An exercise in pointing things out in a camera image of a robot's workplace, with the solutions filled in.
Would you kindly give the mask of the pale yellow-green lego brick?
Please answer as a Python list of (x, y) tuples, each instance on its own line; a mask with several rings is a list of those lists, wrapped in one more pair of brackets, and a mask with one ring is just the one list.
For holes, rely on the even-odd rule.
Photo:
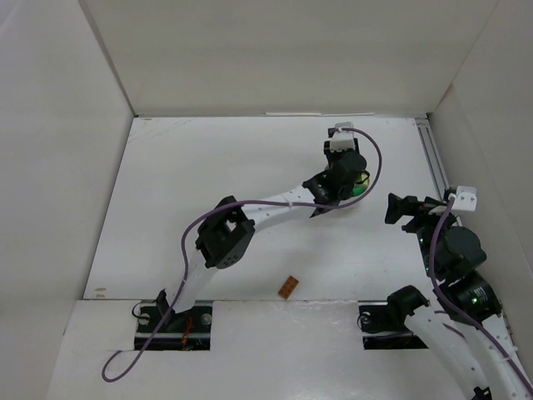
[(361, 173), (360, 177), (356, 181), (356, 184), (358, 186), (366, 186), (368, 187), (371, 182), (371, 174), (368, 171), (364, 171)]

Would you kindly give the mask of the green 2x2 lego brick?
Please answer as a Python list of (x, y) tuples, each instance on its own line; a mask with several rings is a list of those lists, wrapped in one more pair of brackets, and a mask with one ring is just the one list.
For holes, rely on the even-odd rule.
[(366, 191), (366, 187), (363, 186), (356, 186), (352, 190), (352, 196), (353, 197), (359, 197)]

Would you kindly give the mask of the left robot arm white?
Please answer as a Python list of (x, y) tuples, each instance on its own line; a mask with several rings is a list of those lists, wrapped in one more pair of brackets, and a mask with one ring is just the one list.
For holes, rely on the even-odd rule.
[(199, 292), (213, 275), (241, 261), (253, 236), (260, 231), (290, 221), (320, 216), (341, 203), (363, 194), (368, 177), (366, 159), (356, 138), (343, 133), (324, 142), (326, 168), (293, 189), (262, 200), (238, 201), (223, 198), (206, 215), (198, 218), (193, 252), (187, 255), (182, 239), (185, 268), (180, 283), (172, 288), (169, 301), (165, 291), (157, 295), (156, 306), (162, 326), (182, 321)]

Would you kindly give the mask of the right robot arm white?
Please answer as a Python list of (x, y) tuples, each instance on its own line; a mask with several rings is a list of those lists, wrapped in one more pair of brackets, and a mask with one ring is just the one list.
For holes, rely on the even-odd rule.
[(477, 272), (487, 256), (478, 236), (456, 223), (455, 210), (473, 192), (449, 192), (442, 201), (388, 196), (385, 222), (409, 216), (402, 231), (414, 233), (426, 275), (441, 312), (456, 325), (461, 339), (436, 316), (429, 300), (413, 286), (387, 298), (388, 317), (419, 337), (456, 380), (467, 399), (530, 399), (532, 382), (513, 345), (501, 303)]

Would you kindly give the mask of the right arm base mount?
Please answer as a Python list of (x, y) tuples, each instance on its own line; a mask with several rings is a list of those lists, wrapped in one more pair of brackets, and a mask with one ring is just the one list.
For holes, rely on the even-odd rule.
[(404, 324), (406, 317), (429, 300), (416, 287), (402, 287), (385, 301), (363, 301), (358, 305), (357, 326), (365, 350), (426, 349), (425, 343)]

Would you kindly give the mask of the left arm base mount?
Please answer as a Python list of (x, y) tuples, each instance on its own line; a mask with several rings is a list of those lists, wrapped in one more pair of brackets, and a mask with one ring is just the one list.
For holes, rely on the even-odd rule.
[[(132, 308), (137, 320), (134, 349), (141, 350), (155, 330), (167, 305), (156, 300), (140, 301)], [(173, 313), (148, 343), (147, 351), (209, 351), (211, 348), (213, 302), (200, 301), (181, 313)]]

